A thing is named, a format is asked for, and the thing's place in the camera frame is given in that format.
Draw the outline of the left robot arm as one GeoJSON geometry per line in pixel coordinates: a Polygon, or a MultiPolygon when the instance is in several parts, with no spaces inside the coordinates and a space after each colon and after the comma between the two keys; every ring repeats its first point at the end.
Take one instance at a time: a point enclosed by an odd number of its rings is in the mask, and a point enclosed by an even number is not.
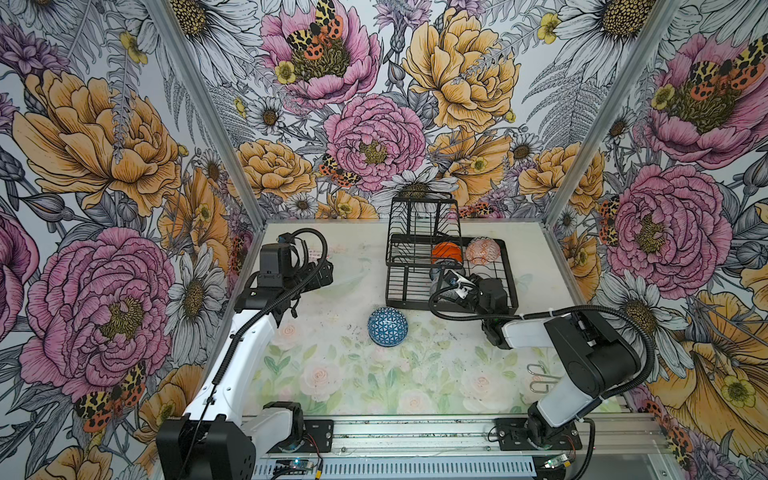
{"type": "Polygon", "coordinates": [[[301,228],[263,245],[258,260],[234,300],[230,328],[199,393],[159,428],[155,443],[166,479],[249,479],[271,450],[293,451],[305,442],[298,403],[269,403],[247,421],[244,402],[284,314],[297,313],[302,294],[332,283],[327,241],[301,228]]]}

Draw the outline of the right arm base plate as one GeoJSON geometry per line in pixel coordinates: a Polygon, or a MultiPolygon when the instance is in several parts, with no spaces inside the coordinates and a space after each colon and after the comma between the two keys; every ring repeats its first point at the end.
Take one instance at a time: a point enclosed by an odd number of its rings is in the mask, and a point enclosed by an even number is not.
{"type": "Polygon", "coordinates": [[[551,427],[546,422],[522,417],[494,420],[493,433],[502,451],[580,450],[582,441],[575,423],[551,427]]]}

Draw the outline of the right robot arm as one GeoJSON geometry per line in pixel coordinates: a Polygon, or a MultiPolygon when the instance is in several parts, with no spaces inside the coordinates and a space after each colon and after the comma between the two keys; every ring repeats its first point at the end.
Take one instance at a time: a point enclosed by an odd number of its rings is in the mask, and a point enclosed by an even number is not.
{"type": "Polygon", "coordinates": [[[513,314],[498,278],[438,275],[431,313],[454,322],[479,321],[493,346],[552,348],[565,369],[527,413],[525,438],[544,449],[605,400],[644,383],[654,368],[656,342],[629,314],[602,305],[575,305],[513,314]]]}

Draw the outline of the green patterned bowl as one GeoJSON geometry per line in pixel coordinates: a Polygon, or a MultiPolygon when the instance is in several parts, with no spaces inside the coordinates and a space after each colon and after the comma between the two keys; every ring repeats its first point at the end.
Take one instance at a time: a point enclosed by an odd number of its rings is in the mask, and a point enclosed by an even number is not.
{"type": "Polygon", "coordinates": [[[435,294],[442,289],[448,289],[454,293],[458,288],[458,276],[452,269],[432,268],[429,271],[430,294],[435,294]]]}

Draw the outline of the aluminium rail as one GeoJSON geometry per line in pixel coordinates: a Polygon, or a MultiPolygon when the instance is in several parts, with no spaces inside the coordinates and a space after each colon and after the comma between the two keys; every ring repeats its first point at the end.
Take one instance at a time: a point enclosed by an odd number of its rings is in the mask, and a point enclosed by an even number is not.
{"type": "MultiPolygon", "coordinates": [[[[448,457],[544,455],[526,440],[500,445],[499,415],[330,416],[314,436],[324,457],[448,457]]],[[[597,413],[594,454],[668,453],[661,428],[648,414],[597,413]]]]}

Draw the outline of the metal tongs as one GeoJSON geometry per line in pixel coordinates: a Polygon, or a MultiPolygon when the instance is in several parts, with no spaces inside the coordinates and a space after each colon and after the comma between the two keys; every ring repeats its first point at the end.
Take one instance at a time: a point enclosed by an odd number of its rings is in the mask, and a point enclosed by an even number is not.
{"type": "Polygon", "coordinates": [[[528,364],[526,370],[531,376],[529,389],[536,394],[549,393],[560,380],[559,377],[552,375],[546,366],[541,364],[528,364]]]}

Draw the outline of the blue geometric bowl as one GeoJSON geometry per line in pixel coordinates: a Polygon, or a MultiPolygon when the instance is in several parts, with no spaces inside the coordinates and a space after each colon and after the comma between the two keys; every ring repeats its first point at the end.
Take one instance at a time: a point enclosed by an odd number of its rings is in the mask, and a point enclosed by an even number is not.
{"type": "Polygon", "coordinates": [[[367,322],[370,339],[378,346],[391,348],[400,345],[409,331],[406,316],[393,307],[374,310],[367,322]]]}

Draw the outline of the green circuit board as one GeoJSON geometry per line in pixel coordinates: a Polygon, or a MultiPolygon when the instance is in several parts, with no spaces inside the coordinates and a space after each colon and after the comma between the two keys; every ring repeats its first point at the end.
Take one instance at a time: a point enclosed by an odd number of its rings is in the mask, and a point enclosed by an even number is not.
{"type": "Polygon", "coordinates": [[[276,479],[285,475],[314,474],[319,466],[318,462],[308,459],[278,460],[272,470],[272,478],[276,479]]]}

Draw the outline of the red patterned bowl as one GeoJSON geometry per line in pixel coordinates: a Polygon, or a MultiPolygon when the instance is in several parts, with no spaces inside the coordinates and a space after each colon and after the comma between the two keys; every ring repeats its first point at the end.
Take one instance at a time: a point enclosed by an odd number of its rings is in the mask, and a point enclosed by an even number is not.
{"type": "Polygon", "coordinates": [[[465,249],[467,261],[473,265],[488,265],[501,257],[501,247],[492,238],[473,238],[465,249]]]}

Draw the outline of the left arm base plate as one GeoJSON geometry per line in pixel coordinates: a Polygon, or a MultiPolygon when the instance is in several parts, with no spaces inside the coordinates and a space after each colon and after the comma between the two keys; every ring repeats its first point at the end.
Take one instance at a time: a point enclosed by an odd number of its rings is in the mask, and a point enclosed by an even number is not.
{"type": "Polygon", "coordinates": [[[285,440],[269,450],[270,454],[329,453],[333,446],[335,422],[310,419],[304,421],[304,435],[300,440],[285,440]]]}

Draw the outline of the black wire dish rack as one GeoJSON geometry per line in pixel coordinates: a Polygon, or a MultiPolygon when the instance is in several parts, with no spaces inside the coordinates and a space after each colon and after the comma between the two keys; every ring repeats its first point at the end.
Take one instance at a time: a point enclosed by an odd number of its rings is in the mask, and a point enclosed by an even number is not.
{"type": "Polygon", "coordinates": [[[385,263],[390,307],[462,314],[518,309],[505,242],[464,235],[458,204],[447,194],[391,200],[385,263]]]}

